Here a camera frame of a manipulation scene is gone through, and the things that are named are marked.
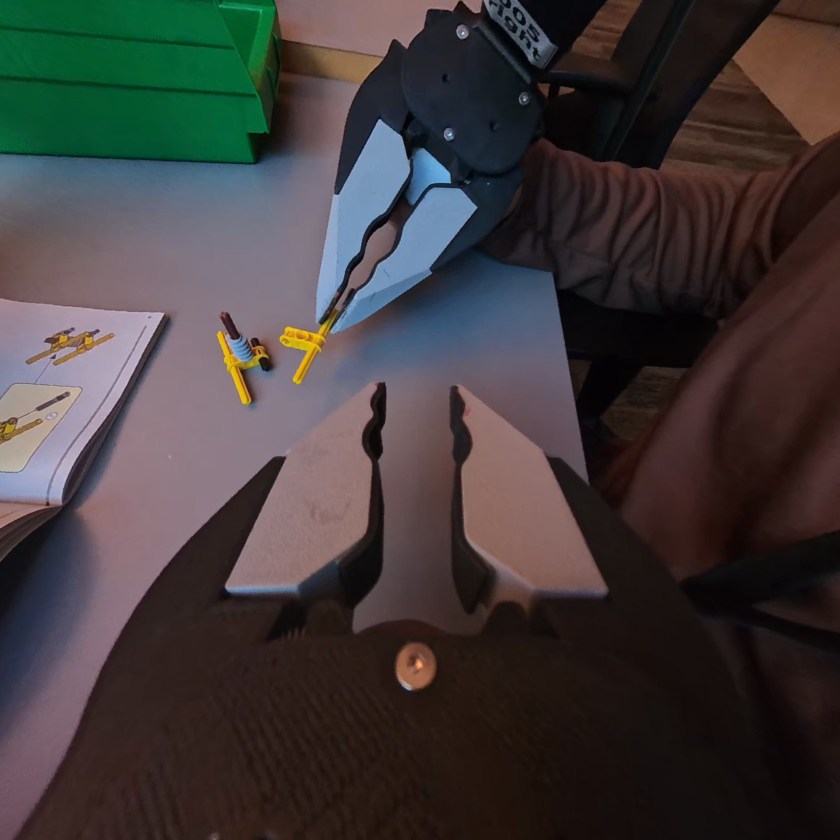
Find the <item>yellow lego connector with axle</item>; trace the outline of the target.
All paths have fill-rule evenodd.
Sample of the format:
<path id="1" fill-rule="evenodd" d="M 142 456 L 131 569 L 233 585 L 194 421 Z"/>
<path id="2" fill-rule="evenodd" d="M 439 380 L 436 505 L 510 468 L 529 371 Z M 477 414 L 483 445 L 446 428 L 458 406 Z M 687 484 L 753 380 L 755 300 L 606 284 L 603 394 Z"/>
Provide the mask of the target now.
<path id="1" fill-rule="evenodd" d="M 318 354 L 321 353 L 326 340 L 333 329 L 334 323 L 338 320 L 340 310 L 333 310 L 327 320 L 320 326 L 318 331 L 312 332 L 303 329 L 286 327 L 279 336 L 279 342 L 286 348 L 303 352 L 303 357 L 292 377 L 292 382 L 299 385 L 304 382 L 312 363 Z"/>

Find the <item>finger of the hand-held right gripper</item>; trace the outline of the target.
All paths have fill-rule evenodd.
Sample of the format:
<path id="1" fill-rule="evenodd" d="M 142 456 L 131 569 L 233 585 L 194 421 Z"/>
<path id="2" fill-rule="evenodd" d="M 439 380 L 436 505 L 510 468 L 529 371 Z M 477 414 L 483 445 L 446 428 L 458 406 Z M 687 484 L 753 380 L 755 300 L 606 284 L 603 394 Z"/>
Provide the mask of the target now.
<path id="1" fill-rule="evenodd" d="M 391 249 L 353 287 L 355 295 L 334 323 L 334 332 L 366 320 L 428 277 L 446 248 L 477 213 L 476 201 L 453 182 L 449 171 L 428 151 L 419 149 L 406 154 L 411 164 L 408 184 L 371 236 L 392 219 L 396 209 L 402 207 L 406 215 L 397 226 Z M 352 287 L 351 276 L 363 258 L 364 253 L 350 273 L 346 287 Z"/>
<path id="2" fill-rule="evenodd" d="M 402 135 L 379 119 L 332 197 L 318 276 L 316 320 L 326 322 L 364 253 L 375 226 L 384 221 L 411 175 Z"/>

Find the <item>person's right forearm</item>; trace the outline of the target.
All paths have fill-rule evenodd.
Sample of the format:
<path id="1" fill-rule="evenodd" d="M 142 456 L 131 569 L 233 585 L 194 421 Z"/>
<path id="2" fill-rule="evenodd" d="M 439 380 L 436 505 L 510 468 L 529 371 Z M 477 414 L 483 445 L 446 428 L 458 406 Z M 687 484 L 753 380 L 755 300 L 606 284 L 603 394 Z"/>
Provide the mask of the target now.
<path id="1" fill-rule="evenodd" d="M 837 133 L 752 174 L 632 168 L 541 140 L 479 249 L 601 307 L 720 320 L 838 196 L 838 161 Z"/>

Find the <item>black chair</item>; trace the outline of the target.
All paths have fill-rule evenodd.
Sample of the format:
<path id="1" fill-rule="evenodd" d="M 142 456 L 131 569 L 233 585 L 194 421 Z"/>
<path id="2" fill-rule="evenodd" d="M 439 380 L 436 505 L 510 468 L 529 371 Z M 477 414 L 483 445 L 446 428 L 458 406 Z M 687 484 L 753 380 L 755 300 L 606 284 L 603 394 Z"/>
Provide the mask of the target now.
<path id="1" fill-rule="evenodd" d="M 548 140 L 594 161 L 657 169 L 719 72 L 778 5 L 642 2 L 610 59 L 570 52 L 547 73 Z M 718 331 L 702 316 L 596 306 L 559 291 L 568 357 L 589 361 L 575 400 L 587 464 L 617 438 L 604 414 L 646 366 L 685 369 Z"/>

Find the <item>pale cardboard sheet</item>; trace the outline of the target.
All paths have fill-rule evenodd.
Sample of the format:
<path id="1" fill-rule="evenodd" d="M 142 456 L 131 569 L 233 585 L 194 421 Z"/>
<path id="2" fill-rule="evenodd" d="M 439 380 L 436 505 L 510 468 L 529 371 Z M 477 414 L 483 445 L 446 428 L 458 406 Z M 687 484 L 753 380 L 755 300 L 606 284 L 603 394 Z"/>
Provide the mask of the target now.
<path id="1" fill-rule="evenodd" d="M 735 63 L 810 145 L 839 131 L 839 29 L 772 14 Z"/>

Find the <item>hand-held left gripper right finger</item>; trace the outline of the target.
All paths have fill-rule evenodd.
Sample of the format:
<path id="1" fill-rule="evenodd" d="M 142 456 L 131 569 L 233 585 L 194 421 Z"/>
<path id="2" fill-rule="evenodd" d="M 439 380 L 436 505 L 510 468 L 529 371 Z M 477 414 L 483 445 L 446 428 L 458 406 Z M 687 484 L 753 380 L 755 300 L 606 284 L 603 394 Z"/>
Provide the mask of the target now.
<path id="1" fill-rule="evenodd" d="M 472 392 L 449 393 L 452 573 L 468 614 L 604 599 L 608 588 L 548 456 Z"/>

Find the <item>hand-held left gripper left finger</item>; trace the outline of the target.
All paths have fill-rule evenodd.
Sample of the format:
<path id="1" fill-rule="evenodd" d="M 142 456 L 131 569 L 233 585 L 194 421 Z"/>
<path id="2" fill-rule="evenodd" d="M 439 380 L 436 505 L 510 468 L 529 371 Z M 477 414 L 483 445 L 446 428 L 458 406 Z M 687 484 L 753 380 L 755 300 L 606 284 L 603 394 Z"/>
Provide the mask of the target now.
<path id="1" fill-rule="evenodd" d="M 232 596 L 356 607 L 383 566 L 386 390 L 372 382 L 291 448 L 227 578 Z"/>

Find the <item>yellow lego assembly with grey worm gear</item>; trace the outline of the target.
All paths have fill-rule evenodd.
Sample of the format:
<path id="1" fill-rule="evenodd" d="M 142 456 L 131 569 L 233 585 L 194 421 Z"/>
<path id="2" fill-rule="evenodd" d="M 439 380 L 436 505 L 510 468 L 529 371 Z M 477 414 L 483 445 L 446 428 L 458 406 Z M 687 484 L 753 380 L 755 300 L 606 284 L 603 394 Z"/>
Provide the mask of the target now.
<path id="1" fill-rule="evenodd" d="M 227 373 L 231 376 L 240 402 L 248 406 L 253 402 L 247 386 L 245 372 L 259 369 L 263 372 L 272 370 L 272 362 L 266 348 L 257 339 L 248 339 L 238 330 L 227 311 L 219 313 L 224 327 L 217 332 L 217 340 L 224 356 Z"/>

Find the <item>open instruction booklet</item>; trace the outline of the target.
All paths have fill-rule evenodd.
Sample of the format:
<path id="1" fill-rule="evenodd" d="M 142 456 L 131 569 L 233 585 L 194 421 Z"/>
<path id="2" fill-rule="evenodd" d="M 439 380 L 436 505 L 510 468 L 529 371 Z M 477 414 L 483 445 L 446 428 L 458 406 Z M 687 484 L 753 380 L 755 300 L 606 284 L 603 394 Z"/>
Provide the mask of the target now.
<path id="1" fill-rule="evenodd" d="M 1 300 L 2 560 L 73 498 L 166 322 Z"/>

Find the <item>green plastic storage bin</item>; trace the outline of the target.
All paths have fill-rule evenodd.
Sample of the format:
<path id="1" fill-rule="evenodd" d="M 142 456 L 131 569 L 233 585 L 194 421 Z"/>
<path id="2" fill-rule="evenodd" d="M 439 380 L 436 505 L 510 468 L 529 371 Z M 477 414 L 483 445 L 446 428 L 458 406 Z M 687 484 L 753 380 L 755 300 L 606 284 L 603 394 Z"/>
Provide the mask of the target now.
<path id="1" fill-rule="evenodd" d="M 1 150 L 253 164 L 281 48 L 271 1 L 2 1 Z"/>

